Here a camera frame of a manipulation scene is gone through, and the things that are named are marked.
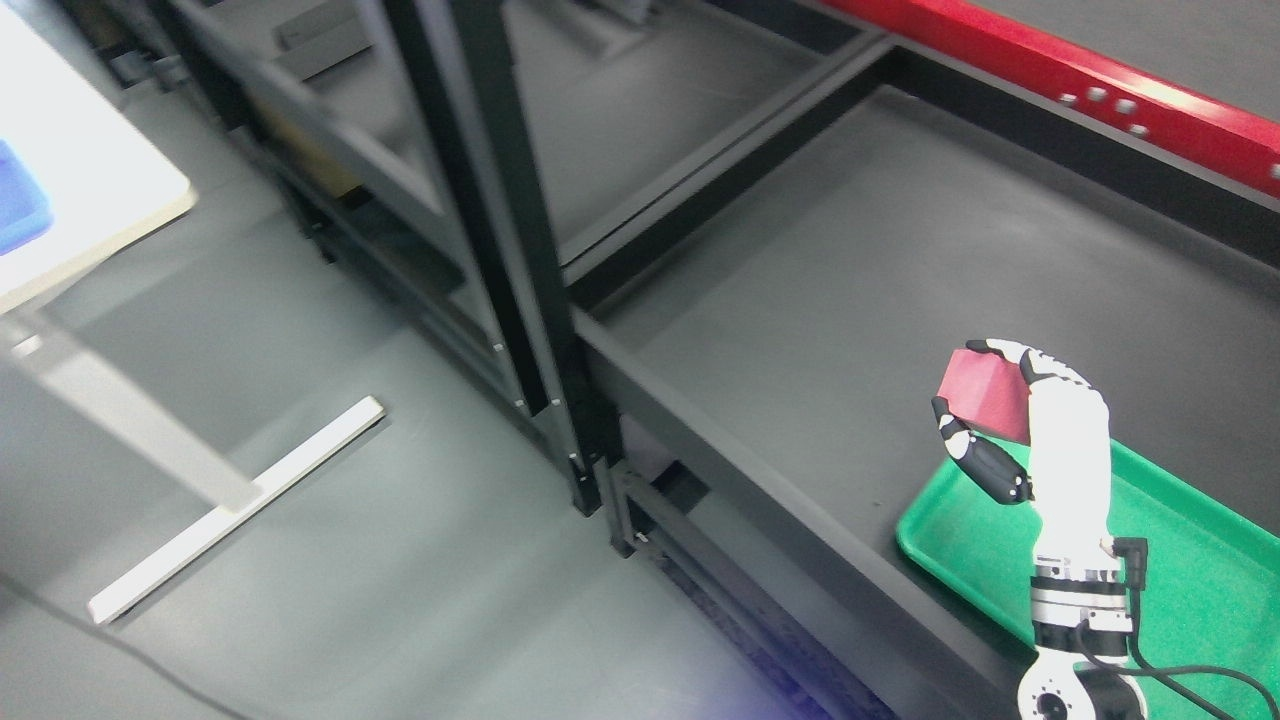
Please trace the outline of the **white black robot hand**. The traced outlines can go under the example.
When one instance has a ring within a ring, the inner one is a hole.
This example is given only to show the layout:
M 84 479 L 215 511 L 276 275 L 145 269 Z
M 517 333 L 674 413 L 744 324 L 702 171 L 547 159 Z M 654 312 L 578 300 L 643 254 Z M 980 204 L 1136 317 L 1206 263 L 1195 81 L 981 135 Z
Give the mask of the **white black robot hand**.
M 1120 561 L 1108 530 L 1110 415 L 1102 395 L 1039 348 L 995 338 L 973 340 L 964 348 L 1018 364 L 1030 392 L 1030 443 L 969 427 L 936 395 L 931 406 L 948 456 L 995 502 L 1029 503 L 1037 512 L 1037 574 L 1116 582 Z

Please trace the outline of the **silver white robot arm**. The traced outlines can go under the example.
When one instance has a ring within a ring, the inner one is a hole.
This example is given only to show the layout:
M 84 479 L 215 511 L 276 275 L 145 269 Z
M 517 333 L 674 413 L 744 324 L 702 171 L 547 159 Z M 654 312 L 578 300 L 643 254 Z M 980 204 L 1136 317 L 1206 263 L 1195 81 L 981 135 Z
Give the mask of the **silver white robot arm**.
M 1018 685 L 1023 719 L 1147 719 L 1137 680 L 1123 673 L 1135 625 L 1121 582 L 1030 578 L 1036 660 Z

